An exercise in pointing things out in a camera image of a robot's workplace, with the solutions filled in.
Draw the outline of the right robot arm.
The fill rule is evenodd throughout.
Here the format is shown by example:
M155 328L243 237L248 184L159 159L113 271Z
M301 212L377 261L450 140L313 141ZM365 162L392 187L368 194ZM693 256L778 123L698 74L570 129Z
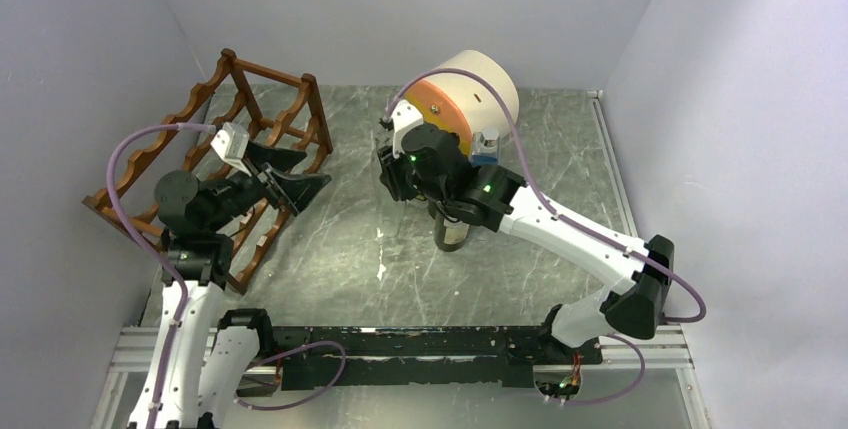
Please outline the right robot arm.
M410 129L400 146L380 146L380 182L396 201L418 196L451 221L529 241L589 272L601 290L553 310L539 340L542 355L562 363L597 336L650 340L661 322L671 280L656 269L673 260L673 243L618 233L536 195L521 175L497 164L475 166L458 137L430 123Z

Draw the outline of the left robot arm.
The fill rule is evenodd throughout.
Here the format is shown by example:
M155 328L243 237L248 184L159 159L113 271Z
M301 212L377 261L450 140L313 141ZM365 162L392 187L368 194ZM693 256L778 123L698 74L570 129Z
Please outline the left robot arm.
M302 150L272 148L237 136L210 144L234 168L201 181L189 171L163 176L155 188L166 228L162 319L131 428L219 428L250 364L273 358L278 344L264 309L228 311L223 300L234 253L222 228L259 202L303 212L331 178L294 174Z

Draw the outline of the clear glass wine bottle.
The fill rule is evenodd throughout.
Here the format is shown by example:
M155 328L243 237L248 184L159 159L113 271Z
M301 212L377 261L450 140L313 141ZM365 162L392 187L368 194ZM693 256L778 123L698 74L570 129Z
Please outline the clear glass wine bottle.
M378 144L375 151L377 207L380 229L387 237L396 237L405 211L405 202L395 198L395 185L390 171L393 161L391 145L387 142Z

